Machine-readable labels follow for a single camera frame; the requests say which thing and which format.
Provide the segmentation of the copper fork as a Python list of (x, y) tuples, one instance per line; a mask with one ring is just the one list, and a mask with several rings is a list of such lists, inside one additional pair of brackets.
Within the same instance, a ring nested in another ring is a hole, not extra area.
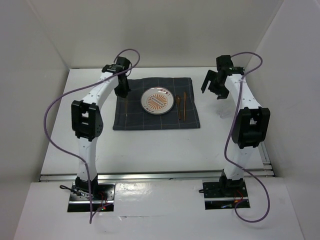
[(124, 101), (124, 110), (125, 110), (125, 117), (128, 117), (128, 96), (125, 98)]

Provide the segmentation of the dark grey checked cloth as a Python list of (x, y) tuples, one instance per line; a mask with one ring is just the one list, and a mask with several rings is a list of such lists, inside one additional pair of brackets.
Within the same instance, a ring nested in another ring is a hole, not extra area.
[[(149, 77), (129, 79), (131, 91), (128, 94), (128, 111), (125, 114), (125, 99), (118, 97), (116, 101), (115, 118), (112, 129), (115, 131), (137, 130), (177, 130), (199, 129), (201, 127), (193, 89), (193, 81), (189, 77)], [(149, 88), (164, 87), (174, 96), (181, 97), (181, 120), (178, 117), (177, 106), (165, 114), (147, 113), (141, 106), (141, 96)], [(187, 93), (186, 121), (184, 122), (184, 92)]]

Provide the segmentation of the orange patterned plate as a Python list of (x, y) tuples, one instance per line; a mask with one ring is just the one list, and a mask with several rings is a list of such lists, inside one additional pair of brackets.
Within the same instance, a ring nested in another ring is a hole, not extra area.
[(173, 108), (175, 99), (167, 88), (157, 86), (143, 92), (140, 104), (149, 114), (163, 115)]

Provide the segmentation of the copper knife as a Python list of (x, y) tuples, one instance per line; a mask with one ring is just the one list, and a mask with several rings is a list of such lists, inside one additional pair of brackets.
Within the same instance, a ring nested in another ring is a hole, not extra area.
[(187, 92), (183, 92), (183, 122), (186, 122), (186, 117), (187, 117)]

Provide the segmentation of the copper spoon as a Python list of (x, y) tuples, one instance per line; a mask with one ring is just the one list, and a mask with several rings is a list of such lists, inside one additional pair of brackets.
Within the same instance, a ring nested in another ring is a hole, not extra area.
[(179, 95), (176, 95), (176, 96), (175, 96), (175, 102), (176, 102), (176, 105), (177, 105), (178, 119), (181, 120), (181, 119), (182, 119), (181, 108), (180, 108), (180, 105), (181, 105), (181, 97), (180, 97)]

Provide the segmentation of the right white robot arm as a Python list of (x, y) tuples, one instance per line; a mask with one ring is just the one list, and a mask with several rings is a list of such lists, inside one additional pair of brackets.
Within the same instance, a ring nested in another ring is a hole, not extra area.
[(217, 57), (216, 69), (207, 72), (200, 89), (202, 92), (209, 90), (214, 93), (218, 100), (232, 97), (235, 103), (235, 113), (226, 141), (234, 144), (234, 154), (228, 157), (228, 150), (224, 150), (228, 163), (217, 184), (220, 194), (232, 197), (242, 190), (246, 165), (254, 149), (266, 138), (271, 112), (256, 100), (246, 82), (244, 68), (234, 66), (231, 55)]

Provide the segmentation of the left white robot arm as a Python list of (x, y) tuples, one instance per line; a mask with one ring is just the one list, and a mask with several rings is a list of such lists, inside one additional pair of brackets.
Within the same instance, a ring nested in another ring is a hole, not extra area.
[(112, 92), (121, 98), (128, 96), (131, 90), (126, 74), (114, 75), (128, 70), (131, 65), (125, 57), (118, 57), (114, 64), (107, 64), (101, 71), (102, 83), (93, 87), (84, 98), (74, 100), (71, 104), (71, 126), (78, 139), (81, 157), (75, 187), (88, 200), (97, 197), (100, 191), (96, 148), (98, 137), (102, 134), (104, 127), (101, 108)]

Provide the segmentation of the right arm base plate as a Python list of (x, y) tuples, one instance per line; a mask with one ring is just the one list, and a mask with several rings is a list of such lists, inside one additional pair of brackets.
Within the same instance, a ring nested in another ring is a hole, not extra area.
[(237, 180), (236, 185), (227, 186), (222, 180), (203, 182), (202, 189), (205, 210), (234, 209), (236, 204), (239, 209), (250, 208), (249, 195), (243, 180)]

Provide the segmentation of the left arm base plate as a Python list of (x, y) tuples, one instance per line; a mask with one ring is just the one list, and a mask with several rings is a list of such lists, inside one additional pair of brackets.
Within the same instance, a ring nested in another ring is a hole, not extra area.
[[(98, 185), (97, 193), (92, 196), (92, 211), (113, 212), (115, 198), (115, 184)], [(68, 213), (90, 212), (90, 195), (88, 192), (77, 189), (73, 184), (71, 187), (60, 185), (61, 190), (69, 191)]]

